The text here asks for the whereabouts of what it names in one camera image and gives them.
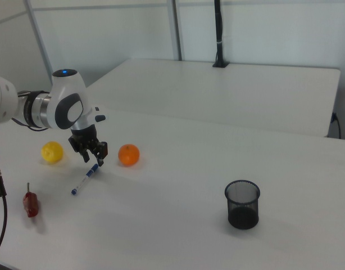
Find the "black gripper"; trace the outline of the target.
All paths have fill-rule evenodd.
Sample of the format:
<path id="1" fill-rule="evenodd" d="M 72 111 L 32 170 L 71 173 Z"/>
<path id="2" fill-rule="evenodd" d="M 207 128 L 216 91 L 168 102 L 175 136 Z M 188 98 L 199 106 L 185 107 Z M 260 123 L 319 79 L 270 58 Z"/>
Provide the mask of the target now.
<path id="1" fill-rule="evenodd" d="M 72 135 L 69 142 L 75 152 L 78 152 L 85 163 L 90 160 L 88 151 L 90 151 L 97 159 L 97 164 L 101 167 L 104 158 L 108 155 L 107 142 L 101 142 L 97 138 L 97 129 L 95 125 L 91 125 L 85 129 L 71 130 Z"/>

